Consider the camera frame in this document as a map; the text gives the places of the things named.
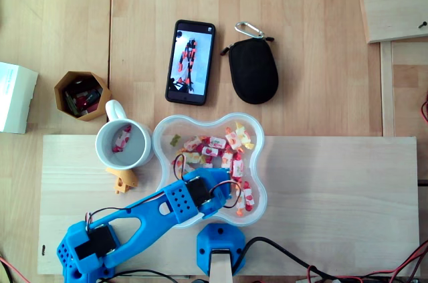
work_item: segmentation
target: wrapped candy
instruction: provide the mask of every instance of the wrapped candy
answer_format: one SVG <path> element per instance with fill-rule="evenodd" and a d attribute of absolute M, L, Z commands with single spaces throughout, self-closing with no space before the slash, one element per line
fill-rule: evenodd
<path fill-rule="evenodd" d="M 205 145 L 203 143 L 200 143 L 199 145 L 196 146 L 195 150 L 197 153 L 202 153 L 202 149 Z"/>
<path fill-rule="evenodd" d="M 201 160 L 199 161 L 201 164 L 211 164 L 213 161 L 212 156 L 201 155 Z"/>
<path fill-rule="evenodd" d="M 239 195 L 239 189 L 237 188 L 236 190 L 236 196 Z M 243 209 L 245 208 L 245 198 L 244 198 L 244 194 L 243 191 L 241 192 L 241 195 L 238 198 L 238 202 L 236 203 L 236 214 L 238 216 L 242 216 L 243 215 Z"/>
<path fill-rule="evenodd" d="M 223 156 L 221 157 L 221 168 L 228 168 L 232 169 L 232 160 L 233 160 L 233 153 L 227 151 L 223 153 Z"/>
<path fill-rule="evenodd" d="M 199 139 L 199 137 L 195 136 L 190 138 L 188 141 L 185 142 L 184 147 L 186 149 L 186 151 L 194 151 L 197 147 L 197 145 L 199 145 L 201 143 L 201 139 Z"/>
<path fill-rule="evenodd" d="M 183 155 L 186 157 L 186 162 L 197 164 L 201 160 L 201 154 L 199 153 L 186 153 L 184 152 Z"/>
<path fill-rule="evenodd" d="M 114 143 L 114 147 L 112 149 L 113 153 L 120 153 L 123 151 L 123 149 L 126 146 L 126 143 L 129 141 L 129 137 L 131 135 L 131 128 L 132 127 L 129 124 L 119 134 L 118 138 L 116 139 L 116 142 Z"/>
<path fill-rule="evenodd" d="M 219 150 L 211 147 L 203 147 L 202 154 L 212 157 L 217 157 L 219 155 Z"/>
<path fill-rule="evenodd" d="M 254 144 L 251 143 L 251 138 L 249 137 L 248 132 L 246 131 L 245 127 L 242 124 L 236 122 L 235 132 L 245 148 L 247 149 L 254 148 Z"/>
<path fill-rule="evenodd" d="M 194 170 L 195 169 L 192 166 L 190 166 L 189 164 L 185 164 L 185 174 L 190 173 Z"/>
<path fill-rule="evenodd" d="M 251 211 L 254 206 L 253 191 L 247 181 L 243 184 L 243 194 L 245 196 L 245 210 Z"/>
<path fill-rule="evenodd" d="M 226 147 L 226 140 L 217 137 L 209 137 L 208 146 L 217 149 L 224 149 Z"/>
<path fill-rule="evenodd" d="M 240 183 L 243 176 L 243 161 L 241 159 L 241 155 L 236 155 L 236 158 L 233 160 L 233 168 L 232 168 L 232 178 L 234 181 Z"/>
<path fill-rule="evenodd" d="M 226 128 L 226 135 L 225 135 L 227 142 L 229 143 L 230 147 L 233 150 L 237 150 L 241 145 L 241 141 L 238 138 L 238 135 L 236 132 L 232 131 L 229 127 Z"/>

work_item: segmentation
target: carabiner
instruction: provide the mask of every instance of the carabiner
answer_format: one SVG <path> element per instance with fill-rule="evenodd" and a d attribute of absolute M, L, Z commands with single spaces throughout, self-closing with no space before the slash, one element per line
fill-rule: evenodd
<path fill-rule="evenodd" d="M 246 26 L 248 26 L 248 27 L 252 28 L 252 29 L 253 29 L 254 31 L 256 31 L 258 34 L 257 34 L 257 35 L 254 35 L 254 34 L 252 34 L 252 33 L 250 33 L 250 32 L 247 32 L 247 31 L 241 30 L 241 29 L 239 28 L 239 26 L 241 26 L 241 25 L 246 25 Z M 246 22 L 246 21 L 242 21 L 242 22 L 238 22 L 238 23 L 236 23 L 236 24 L 235 24 L 235 30 L 236 30 L 236 31 L 238 31 L 238 32 L 241 32 L 241 33 L 243 33 L 243 34 L 246 34 L 246 35 L 248 35 L 248 36 L 250 36 L 250 37 L 254 37 L 254 38 L 256 38 L 256 39 L 263 39 L 263 38 L 264 38 L 264 36 L 265 36 L 265 34 L 264 34 L 262 31 L 260 31 L 258 28 L 256 28 L 255 26 L 253 26 L 251 23 Z"/>

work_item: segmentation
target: cable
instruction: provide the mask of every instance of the cable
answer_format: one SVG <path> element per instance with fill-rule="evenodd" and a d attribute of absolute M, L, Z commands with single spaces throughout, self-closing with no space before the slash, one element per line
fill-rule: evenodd
<path fill-rule="evenodd" d="M 236 197 L 236 202 L 232 206 L 226 206 L 226 205 L 223 206 L 224 208 L 234 208 L 236 206 L 236 204 L 238 204 L 239 198 L 241 197 L 241 193 L 242 193 L 242 188 L 241 188 L 241 186 L 239 185 L 238 182 L 231 181 L 231 180 L 221 181 L 220 183 L 216 184 L 215 186 L 213 186 L 213 188 L 211 188 L 209 190 L 209 194 L 211 196 L 213 194 L 214 189 L 216 189 L 218 186 L 222 186 L 222 185 L 227 184 L 227 183 L 235 184 L 235 185 L 237 185 L 239 187 L 239 195 Z"/>
<path fill-rule="evenodd" d="M 186 156 L 183 154 L 179 154 L 177 155 L 177 157 L 175 157 L 174 159 L 174 165 L 173 165 L 173 171 L 174 171 L 174 176 L 175 178 L 177 178 L 177 180 L 179 181 L 180 179 L 177 176 L 177 172 L 175 171 L 175 165 L 177 164 L 177 160 L 179 159 L 179 157 L 182 156 L 182 163 L 181 163 L 181 179 L 183 180 L 183 173 L 185 172 L 185 165 L 186 165 Z"/>
<path fill-rule="evenodd" d="M 353 278 L 355 280 L 360 281 L 360 283 L 363 283 L 362 278 L 358 278 L 356 276 L 338 276 L 338 278 Z"/>
<path fill-rule="evenodd" d="M 421 245 L 419 245 L 417 248 L 416 248 L 416 250 L 414 250 L 413 252 L 412 252 L 412 254 L 410 254 L 410 256 L 403 262 L 403 263 L 401 263 L 401 265 L 398 267 L 398 268 L 400 268 L 401 266 L 403 266 L 403 265 L 405 265 L 406 263 L 410 263 L 410 259 L 421 249 L 421 248 L 423 248 L 424 247 L 424 245 L 425 244 L 427 244 L 428 243 L 428 240 L 426 240 L 426 241 L 424 241 Z M 398 270 L 398 268 L 396 268 L 395 270 L 381 270 L 381 271 L 376 271 L 376 272 L 371 272 L 371 273 L 369 273 L 369 274 L 367 274 L 367 275 L 364 275 L 364 276 L 360 276 L 360 278 L 369 278 L 369 277 L 371 277 L 371 276 L 374 276 L 374 275 L 376 275 L 376 274 L 391 274 L 391 273 L 394 273 L 396 270 Z"/>
<path fill-rule="evenodd" d="M 25 276 L 24 275 L 22 275 L 21 274 L 21 272 L 20 271 L 18 271 L 12 264 L 10 264 L 10 263 L 8 263 L 4 258 L 1 258 L 0 257 L 0 262 L 2 263 L 2 264 L 5 264 L 5 265 L 7 265 L 7 266 L 9 266 L 20 278 L 22 278 L 22 280 L 25 282 L 25 283 L 30 283 L 30 281 L 29 280 L 27 280 L 26 278 L 25 278 Z"/>
<path fill-rule="evenodd" d="M 9 283 L 13 283 L 11 270 L 3 262 L 0 262 L 0 263 L 1 263 L 1 265 L 3 265 L 3 267 L 5 269 L 5 272 L 6 272 L 6 275 L 7 275 L 7 279 L 9 280 Z"/>
<path fill-rule="evenodd" d="M 163 193 L 163 192 L 161 192 L 161 193 L 159 193 L 158 195 L 155 195 L 155 196 L 153 196 L 153 197 L 147 197 L 146 199 L 143 199 L 141 202 L 139 202 L 139 203 L 137 203 L 136 205 L 133 205 L 133 206 L 131 206 L 131 207 L 123 207 L 123 208 L 121 208 L 121 207 L 104 207 L 104 208 L 102 208 L 102 209 L 98 209 L 98 210 L 96 210 L 94 213 L 89 213 L 89 212 L 87 212 L 87 213 L 85 214 L 86 231 L 89 231 L 89 225 L 92 223 L 92 218 L 93 218 L 93 216 L 94 216 L 95 214 L 97 214 L 97 213 L 101 212 L 101 211 L 105 211 L 105 210 L 107 210 L 107 209 L 115 209 L 115 210 L 117 210 L 117 211 L 124 211 L 124 210 L 126 210 L 126 211 L 130 211 L 132 208 L 135 208 L 135 207 L 140 206 L 140 205 L 142 205 L 142 204 L 144 204 L 144 203 L 147 203 L 147 202 L 149 202 L 149 201 L 152 201 L 153 199 L 157 199 L 157 198 L 159 198 L 159 197 L 160 197 L 160 196 L 162 196 L 162 195 L 164 195 L 164 193 Z"/>
<path fill-rule="evenodd" d="M 425 248 L 425 251 L 423 252 L 423 254 L 421 255 L 421 257 L 417 260 L 417 263 L 415 265 L 415 268 L 413 269 L 412 274 L 409 276 L 409 279 L 406 281 L 406 283 L 411 283 L 412 279 L 415 277 L 416 271 L 419 268 L 419 265 L 421 265 L 421 262 L 423 260 L 423 258 L 425 257 L 425 255 L 428 252 L 428 248 Z"/>
<path fill-rule="evenodd" d="M 426 123 L 428 123 L 428 117 L 427 117 L 427 115 L 424 113 L 424 111 L 423 111 L 423 107 L 427 107 L 427 112 L 428 112 L 428 94 L 427 94 L 427 97 L 426 97 L 426 99 L 425 99 L 425 102 L 422 104 L 422 106 L 421 106 L 421 114 L 422 114 L 422 117 L 423 117 L 423 119 L 425 120 L 425 122 Z"/>
<path fill-rule="evenodd" d="M 296 263 L 298 263 L 301 266 L 303 266 L 304 268 L 309 268 L 310 267 L 310 265 L 308 263 L 302 261 L 297 256 L 293 255 L 292 253 L 290 253 L 289 251 L 287 251 L 285 248 L 283 248 L 281 245 L 278 245 L 277 243 L 275 243 L 274 241 L 272 241 L 272 240 L 270 240 L 268 238 L 264 238 L 262 236 L 257 236 L 256 238 L 253 238 L 253 239 L 249 240 L 246 243 L 245 247 L 243 248 L 242 253 L 239 255 L 238 259 L 236 260 L 236 263 L 232 267 L 232 274 L 234 274 L 236 272 L 236 270 L 238 269 L 239 265 L 242 263 L 242 260 L 245 257 L 245 254 L 247 253 L 248 249 L 251 247 L 251 245 L 253 245 L 255 242 L 258 242 L 258 241 L 268 243 L 269 245 L 271 245 L 274 248 L 276 248 L 278 251 L 280 251 L 280 252 L 284 253 L 285 255 L 287 255 L 289 258 L 291 258 Z M 312 272 L 318 274 L 322 278 L 327 278 L 329 280 L 336 280 L 337 279 L 337 277 L 331 276 L 331 275 L 329 275 L 327 273 L 324 273 L 323 271 L 319 271 L 315 267 L 312 270 Z"/>
<path fill-rule="evenodd" d="M 123 272 L 116 273 L 111 278 L 100 278 L 101 281 L 99 281 L 98 283 L 109 282 L 112 278 L 117 278 L 118 276 L 125 276 L 127 274 L 139 273 L 139 272 L 148 272 L 148 273 L 156 274 L 156 275 L 162 276 L 163 278 L 167 278 L 171 282 L 178 283 L 176 280 L 174 280 L 173 278 L 171 278 L 169 275 L 166 275 L 166 274 L 154 271 L 154 270 L 131 270 L 131 271 L 123 271 Z"/>
<path fill-rule="evenodd" d="M 306 272 L 306 278 L 308 279 L 308 283 L 312 283 L 311 281 L 310 281 L 310 269 L 311 268 L 316 268 L 315 266 L 313 266 L 313 265 L 309 265 L 308 266 L 308 271 Z"/>

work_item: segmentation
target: robotic arm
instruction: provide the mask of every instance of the robotic arm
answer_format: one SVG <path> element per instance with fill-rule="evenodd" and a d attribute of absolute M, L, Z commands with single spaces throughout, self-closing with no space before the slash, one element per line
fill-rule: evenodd
<path fill-rule="evenodd" d="M 94 223 L 81 221 L 69 227 L 58 246 L 65 282 L 95 283 L 111 278 L 114 268 L 141 253 L 176 224 L 203 213 L 208 218 L 221 209 L 231 196 L 227 169 L 197 169 L 160 191 Z M 166 203 L 168 213 L 159 208 Z M 135 217 L 139 229 L 121 245 L 109 224 L 120 218 Z"/>

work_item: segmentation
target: black wire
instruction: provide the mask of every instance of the black wire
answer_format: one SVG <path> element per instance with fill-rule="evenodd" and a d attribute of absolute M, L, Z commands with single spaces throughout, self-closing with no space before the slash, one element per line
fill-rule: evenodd
<path fill-rule="evenodd" d="M 9 280 L 9 283 L 13 283 L 11 270 L 3 262 L 0 262 L 0 263 L 5 268 L 5 272 L 6 272 L 6 275 L 7 275 L 7 279 Z"/>
<path fill-rule="evenodd" d="M 228 183 L 237 185 L 239 187 L 239 194 L 236 197 L 236 201 L 235 201 L 235 203 L 232 206 L 226 206 L 226 205 L 224 205 L 223 207 L 224 208 L 234 208 L 236 206 L 236 204 L 238 204 L 239 198 L 241 197 L 241 193 L 242 193 L 241 185 L 237 181 L 232 181 L 232 180 L 222 181 L 222 182 L 214 185 L 214 187 L 209 190 L 209 193 L 211 195 L 213 193 L 214 189 L 216 189 L 218 186 L 226 185 Z"/>
<path fill-rule="evenodd" d="M 104 207 L 104 208 L 102 208 L 102 209 L 98 209 L 98 210 L 96 210 L 94 213 L 89 213 L 89 220 L 91 220 L 92 219 L 92 217 L 95 215 L 95 214 L 97 214 L 97 213 L 99 213 L 99 212 L 101 212 L 101 211 L 105 211 L 105 210 L 107 210 L 107 209 L 115 209 L 116 211 L 124 211 L 124 210 L 126 210 L 126 211 L 130 211 L 132 208 L 134 208 L 134 207 L 137 207 L 137 206 L 140 206 L 140 205 L 142 205 L 143 203 L 145 203 L 146 201 L 148 201 L 149 199 L 153 199 L 154 197 L 148 197 L 148 198 L 146 198 L 146 199 L 143 199 L 140 203 L 138 203 L 138 204 L 136 204 L 136 205 L 134 205 L 134 206 L 131 206 L 131 207 L 123 207 L 123 208 L 121 208 L 121 207 Z"/>
<path fill-rule="evenodd" d="M 182 156 L 182 164 L 181 164 L 181 179 L 183 179 L 183 173 L 185 172 L 185 163 L 186 163 L 186 156 L 183 154 L 179 154 L 177 155 L 177 157 L 175 157 L 174 159 L 174 166 L 173 166 L 173 171 L 174 171 L 174 176 L 175 178 L 177 178 L 177 180 L 179 181 L 180 179 L 177 176 L 177 173 L 175 171 L 175 165 L 177 164 L 177 160 L 179 159 L 179 157 Z"/>
<path fill-rule="evenodd" d="M 410 282 L 412 281 L 412 279 L 415 277 L 416 271 L 417 271 L 417 269 L 418 269 L 419 265 L 421 265 L 421 262 L 422 262 L 423 258 L 425 257 L 425 255 L 427 255 L 427 252 L 428 252 L 428 248 L 425 248 L 425 251 L 423 251 L 423 253 L 422 253 L 421 257 L 417 260 L 417 263 L 416 263 L 416 265 L 415 265 L 415 268 L 413 269 L 413 272 L 412 272 L 412 274 L 409 276 L 409 279 L 407 280 L 407 282 L 406 282 L 406 283 L 410 283 Z"/>
<path fill-rule="evenodd" d="M 271 245 L 274 248 L 276 248 L 278 251 L 280 251 L 280 252 L 284 253 L 285 255 L 287 255 L 289 258 L 291 258 L 296 263 L 299 263 L 304 268 L 309 268 L 310 265 L 308 263 L 302 261 L 297 256 L 293 255 L 292 253 L 290 253 L 289 251 L 287 251 L 285 248 L 283 248 L 281 245 L 278 245 L 277 243 L 275 243 L 274 241 L 272 241 L 272 240 L 270 240 L 268 238 L 264 238 L 262 236 L 257 236 L 256 238 L 253 238 L 253 239 L 249 240 L 246 243 L 246 245 L 243 248 L 241 254 L 239 255 L 238 259 L 236 260 L 235 264 L 232 267 L 232 274 L 235 274 L 236 270 L 238 269 L 239 265 L 241 264 L 243 258 L 245 257 L 245 254 L 247 253 L 247 251 L 250 248 L 250 246 L 253 245 L 255 242 L 259 242 L 259 241 L 268 243 L 269 245 Z M 331 276 L 331 275 L 329 275 L 327 273 L 324 273 L 323 271 L 319 271 L 317 268 L 314 268 L 311 271 L 313 273 L 318 274 L 322 278 L 327 278 L 329 280 L 337 280 L 338 279 L 335 276 Z"/>
<path fill-rule="evenodd" d="M 168 280 L 170 280 L 171 282 L 174 283 L 178 283 L 176 280 L 174 280 L 173 278 L 171 278 L 169 275 L 154 271 L 154 270 L 131 270 L 131 271 L 123 271 L 123 272 L 119 272 L 116 273 L 115 275 L 113 275 L 111 278 L 100 278 L 101 281 L 99 281 L 98 283 L 104 283 L 104 282 L 108 282 L 110 281 L 112 278 L 117 278 L 118 276 L 125 276 L 127 274 L 132 274 L 132 273 L 139 273 L 139 272 L 148 272 L 148 273 L 153 273 L 159 276 L 162 276 L 163 278 L 167 278 Z"/>

